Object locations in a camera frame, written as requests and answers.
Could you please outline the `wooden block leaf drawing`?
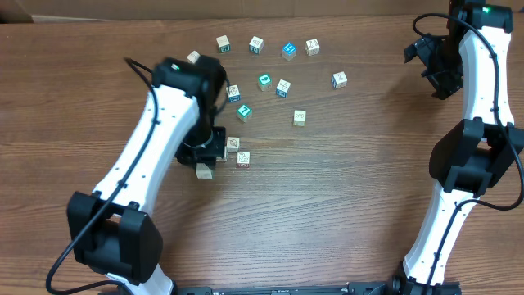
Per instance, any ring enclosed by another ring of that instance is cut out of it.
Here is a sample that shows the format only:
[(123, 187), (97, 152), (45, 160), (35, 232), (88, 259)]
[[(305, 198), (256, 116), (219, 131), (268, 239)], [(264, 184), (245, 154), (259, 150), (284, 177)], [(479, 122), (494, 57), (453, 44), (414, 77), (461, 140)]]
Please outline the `wooden block leaf drawing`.
[(227, 152), (238, 152), (240, 149), (240, 139), (238, 137), (227, 137), (226, 149)]

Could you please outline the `wooden block red ladybug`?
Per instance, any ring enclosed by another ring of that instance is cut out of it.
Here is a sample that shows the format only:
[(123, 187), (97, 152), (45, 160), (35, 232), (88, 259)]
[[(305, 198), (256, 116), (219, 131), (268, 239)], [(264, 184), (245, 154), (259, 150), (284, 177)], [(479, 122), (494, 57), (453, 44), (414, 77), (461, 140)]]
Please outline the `wooden block red ladybug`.
[(237, 152), (237, 168), (249, 168), (251, 163), (251, 154), (249, 152)]

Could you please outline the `green number seven block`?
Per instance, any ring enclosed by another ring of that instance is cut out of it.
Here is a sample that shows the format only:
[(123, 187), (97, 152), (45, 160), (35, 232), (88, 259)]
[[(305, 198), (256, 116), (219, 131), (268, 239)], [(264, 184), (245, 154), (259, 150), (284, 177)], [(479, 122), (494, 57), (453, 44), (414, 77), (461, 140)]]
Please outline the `green number seven block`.
[(243, 122), (247, 122), (251, 118), (252, 114), (253, 114), (252, 108), (247, 106), (246, 104), (242, 104), (237, 109), (237, 117)]

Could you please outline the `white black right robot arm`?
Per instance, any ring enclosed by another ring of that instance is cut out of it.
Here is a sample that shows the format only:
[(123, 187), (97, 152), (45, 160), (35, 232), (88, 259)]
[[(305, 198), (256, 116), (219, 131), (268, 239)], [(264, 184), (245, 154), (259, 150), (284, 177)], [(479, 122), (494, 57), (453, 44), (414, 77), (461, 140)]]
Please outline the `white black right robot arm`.
[(450, 2), (443, 18), (448, 34), (420, 32), (404, 59), (420, 59), (434, 97), (445, 100), (462, 90), (463, 118), (431, 152), (431, 203), (398, 273), (388, 283), (350, 283), (349, 294), (459, 294), (458, 283), (445, 281), (445, 267), (468, 214), (476, 205), (511, 211), (523, 201), (519, 196), (501, 206), (481, 198), (511, 165), (523, 170), (523, 131), (515, 125), (507, 90), (513, 12), (460, 0)]

